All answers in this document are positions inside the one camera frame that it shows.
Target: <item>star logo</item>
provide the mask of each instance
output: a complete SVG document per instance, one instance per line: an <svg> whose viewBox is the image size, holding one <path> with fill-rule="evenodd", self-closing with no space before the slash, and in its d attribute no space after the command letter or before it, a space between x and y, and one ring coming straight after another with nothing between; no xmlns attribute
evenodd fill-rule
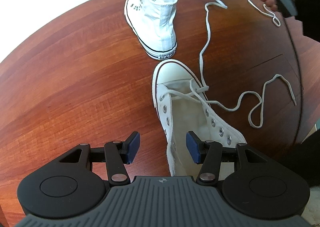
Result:
<svg viewBox="0 0 320 227"><path fill-rule="evenodd" d="M165 182L167 182L167 180L166 180L165 178L160 178L160 179L159 179L159 182L160 182L160 183L165 183Z"/></svg>

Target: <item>metal screw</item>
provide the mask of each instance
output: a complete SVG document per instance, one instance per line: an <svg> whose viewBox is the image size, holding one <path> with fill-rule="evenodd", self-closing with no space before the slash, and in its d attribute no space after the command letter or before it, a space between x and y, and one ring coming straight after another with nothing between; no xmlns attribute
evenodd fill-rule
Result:
<svg viewBox="0 0 320 227"><path fill-rule="evenodd" d="M231 145L231 136L228 136L227 143L228 143L229 146Z"/></svg>
<svg viewBox="0 0 320 227"><path fill-rule="evenodd" d="M219 135L220 135L220 137L223 136L223 128L220 128L220 130L219 130Z"/></svg>
<svg viewBox="0 0 320 227"><path fill-rule="evenodd" d="M128 178L125 174L114 174L111 177L111 179L113 182L120 183L120 182L126 181Z"/></svg>
<svg viewBox="0 0 320 227"><path fill-rule="evenodd" d="M202 173L200 175L200 180L203 182L212 182L216 179L216 176L211 173Z"/></svg>

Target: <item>white canvas shoe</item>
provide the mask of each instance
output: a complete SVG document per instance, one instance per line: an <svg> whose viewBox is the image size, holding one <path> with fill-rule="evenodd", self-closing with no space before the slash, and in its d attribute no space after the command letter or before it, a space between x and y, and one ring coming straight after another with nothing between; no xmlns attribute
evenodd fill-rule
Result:
<svg viewBox="0 0 320 227"><path fill-rule="evenodd" d="M172 57L177 48L173 18L178 0L126 0L124 15L147 54L156 60Z"/></svg>
<svg viewBox="0 0 320 227"><path fill-rule="evenodd" d="M180 61L171 59L156 66L152 80L153 104L167 138L167 158L172 176L192 175L201 165L194 164L186 147L186 133L194 131L202 140L214 140L224 147L246 143L243 135L221 119L207 103L195 74ZM222 163L219 179L234 172L233 163Z"/></svg>

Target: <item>round table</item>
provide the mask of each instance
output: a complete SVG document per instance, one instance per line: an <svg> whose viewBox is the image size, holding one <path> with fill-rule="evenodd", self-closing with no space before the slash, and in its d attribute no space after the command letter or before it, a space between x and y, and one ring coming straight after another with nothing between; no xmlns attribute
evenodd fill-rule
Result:
<svg viewBox="0 0 320 227"><path fill-rule="evenodd" d="M174 58L199 77L199 52L207 41L204 5L209 0L178 0ZM279 158L302 142L320 117L319 44L302 36L289 19L301 58L304 113L297 142L300 83L285 26L276 27L247 3L222 0L210 7L211 41L204 54L209 100L234 107L243 91L262 93L264 82L282 74L292 85L297 106L281 80L267 86L264 124L250 127L247 116L257 99L245 96L238 111L214 110L241 131L247 142ZM259 0L252 0L262 9ZM148 57L126 23L125 0L90 0L64 13L21 43L0 64L0 206L13 226L24 216L16 197L28 174L79 143L102 147L141 134L132 165L135 175L169 175L166 139L153 107L151 79L159 63ZM260 111L253 113L259 124ZM106 178L105 165L93 171Z"/></svg>

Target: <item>metal eyelet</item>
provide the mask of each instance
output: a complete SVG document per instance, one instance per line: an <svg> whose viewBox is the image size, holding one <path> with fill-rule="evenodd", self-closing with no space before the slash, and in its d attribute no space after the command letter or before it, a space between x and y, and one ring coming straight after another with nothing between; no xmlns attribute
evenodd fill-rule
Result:
<svg viewBox="0 0 320 227"><path fill-rule="evenodd" d="M229 146L231 145L231 140L232 140L231 136L228 136L227 143L228 143Z"/></svg>
<svg viewBox="0 0 320 227"><path fill-rule="evenodd" d="M220 130L219 130L219 135L220 135L220 137L223 136L223 128L220 128Z"/></svg>

